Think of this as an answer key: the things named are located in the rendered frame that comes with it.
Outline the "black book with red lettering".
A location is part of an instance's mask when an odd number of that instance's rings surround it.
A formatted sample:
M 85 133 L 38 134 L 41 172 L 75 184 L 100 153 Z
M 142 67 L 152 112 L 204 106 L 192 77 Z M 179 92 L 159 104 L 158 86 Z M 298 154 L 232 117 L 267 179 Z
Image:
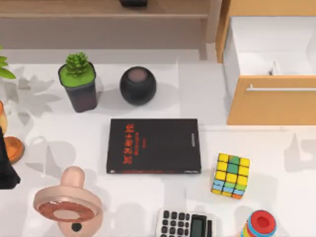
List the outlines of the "black book with red lettering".
M 113 118 L 108 174 L 199 174 L 196 118 Z

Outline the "black round speaker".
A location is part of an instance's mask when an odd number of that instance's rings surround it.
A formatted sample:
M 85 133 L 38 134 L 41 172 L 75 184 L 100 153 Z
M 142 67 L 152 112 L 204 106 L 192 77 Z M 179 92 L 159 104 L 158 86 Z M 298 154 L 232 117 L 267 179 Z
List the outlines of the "black round speaker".
M 145 67 L 135 66 L 121 76 L 119 88 L 124 100 L 135 106 L 148 103 L 155 95 L 157 81 L 154 74 Z

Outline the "green plant in dark pot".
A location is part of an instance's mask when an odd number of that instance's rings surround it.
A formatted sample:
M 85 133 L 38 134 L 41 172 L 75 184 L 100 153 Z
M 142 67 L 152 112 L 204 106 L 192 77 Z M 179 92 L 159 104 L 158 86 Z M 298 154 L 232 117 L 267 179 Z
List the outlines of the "green plant in dark pot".
M 65 64 L 58 70 L 58 77 L 75 112 L 81 113 L 96 108 L 96 72 L 84 52 L 69 54 Z

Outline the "colourful puzzle cube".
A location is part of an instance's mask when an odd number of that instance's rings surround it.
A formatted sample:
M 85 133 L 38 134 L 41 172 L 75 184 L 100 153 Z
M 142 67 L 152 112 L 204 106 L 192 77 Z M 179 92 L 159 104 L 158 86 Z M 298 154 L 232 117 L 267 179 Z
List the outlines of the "colourful puzzle cube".
M 211 192 L 241 199 L 248 184 L 250 160 L 244 157 L 220 153 L 217 158 Z

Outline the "white calculator with black keys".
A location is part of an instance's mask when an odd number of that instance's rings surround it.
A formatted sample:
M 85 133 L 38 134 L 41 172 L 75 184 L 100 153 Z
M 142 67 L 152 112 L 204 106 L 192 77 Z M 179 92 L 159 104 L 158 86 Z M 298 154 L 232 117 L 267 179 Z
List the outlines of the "white calculator with black keys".
M 211 214 L 161 209 L 155 237 L 216 237 L 215 218 Z

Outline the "wooden cupboard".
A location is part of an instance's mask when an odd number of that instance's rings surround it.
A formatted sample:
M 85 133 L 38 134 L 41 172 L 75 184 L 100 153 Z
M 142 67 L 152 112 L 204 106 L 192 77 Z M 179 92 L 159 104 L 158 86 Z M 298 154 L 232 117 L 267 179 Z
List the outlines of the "wooden cupboard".
M 316 0 L 222 0 L 215 48 L 223 63 L 230 18 L 233 16 L 316 16 Z

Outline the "wooden open shelf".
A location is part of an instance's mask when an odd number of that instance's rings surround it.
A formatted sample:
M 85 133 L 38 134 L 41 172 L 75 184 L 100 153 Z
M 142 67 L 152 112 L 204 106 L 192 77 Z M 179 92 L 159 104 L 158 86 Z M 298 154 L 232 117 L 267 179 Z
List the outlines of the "wooden open shelf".
M 196 49 L 213 43 L 222 0 L 0 0 L 6 49 Z

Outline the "pale wooden drawer front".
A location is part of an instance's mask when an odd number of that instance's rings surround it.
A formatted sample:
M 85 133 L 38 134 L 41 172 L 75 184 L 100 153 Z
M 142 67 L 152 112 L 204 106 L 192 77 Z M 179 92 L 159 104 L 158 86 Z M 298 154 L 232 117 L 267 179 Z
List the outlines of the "pale wooden drawer front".
M 316 92 L 246 91 L 254 87 L 316 87 L 316 76 L 239 76 L 228 125 L 316 125 Z

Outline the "black object on shelf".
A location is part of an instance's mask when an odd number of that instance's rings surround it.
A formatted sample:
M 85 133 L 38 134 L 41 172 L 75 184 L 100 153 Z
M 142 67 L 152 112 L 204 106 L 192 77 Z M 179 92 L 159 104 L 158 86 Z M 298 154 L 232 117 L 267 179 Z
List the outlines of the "black object on shelf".
M 147 7 L 148 0 L 119 0 L 123 7 Z

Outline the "white open drawer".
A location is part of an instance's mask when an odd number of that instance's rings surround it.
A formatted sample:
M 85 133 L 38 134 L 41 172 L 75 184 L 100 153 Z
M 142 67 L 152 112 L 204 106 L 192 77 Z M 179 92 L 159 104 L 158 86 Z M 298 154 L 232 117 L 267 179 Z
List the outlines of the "white open drawer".
M 223 64 L 230 106 L 239 76 L 316 76 L 316 16 L 231 18 Z

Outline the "stack of coloured rings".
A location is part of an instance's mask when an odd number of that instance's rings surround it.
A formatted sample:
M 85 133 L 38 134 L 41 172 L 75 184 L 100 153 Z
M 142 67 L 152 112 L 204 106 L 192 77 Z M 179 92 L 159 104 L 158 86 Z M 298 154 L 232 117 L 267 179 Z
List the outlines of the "stack of coloured rings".
M 238 237 L 272 237 L 277 229 L 274 216 L 265 210 L 251 213 Z

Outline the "orange wooden trophy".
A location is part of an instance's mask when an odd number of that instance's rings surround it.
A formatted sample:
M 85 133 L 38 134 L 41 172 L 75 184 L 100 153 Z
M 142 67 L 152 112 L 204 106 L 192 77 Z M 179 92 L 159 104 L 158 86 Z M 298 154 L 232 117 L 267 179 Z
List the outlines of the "orange wooden trophy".
M 6 113 L 4 111 L 3 102 L 0 100 L 0 128 L 2 129 L 2 134 L 5 135 L 8 128 L 8 121 L 6 117 Z M 6 152 L 8 155 L 8 159 L 11 164 L 15 164 L 18 162 L 23 154 L 25 147 L 20 139 L 14 136 L 4 137 L 4 143 Z

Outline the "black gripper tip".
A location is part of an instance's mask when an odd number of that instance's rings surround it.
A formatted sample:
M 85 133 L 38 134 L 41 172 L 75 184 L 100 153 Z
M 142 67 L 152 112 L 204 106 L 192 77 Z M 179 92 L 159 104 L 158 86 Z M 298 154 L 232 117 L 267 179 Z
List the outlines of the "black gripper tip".
M 20 181 L 19 175 L 8 159 L 2 128 L 0 127 L 0 190 L 12 190 Z

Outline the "green leafy plant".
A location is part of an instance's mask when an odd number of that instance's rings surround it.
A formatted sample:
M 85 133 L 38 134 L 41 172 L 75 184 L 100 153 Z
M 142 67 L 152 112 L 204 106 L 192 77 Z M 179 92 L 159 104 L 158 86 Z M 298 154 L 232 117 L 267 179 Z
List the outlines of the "green leafy plant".
M 16 79 L 16 76 L 8 70 L 7 57 L 0 55 L 0 77 L 5 79 Z

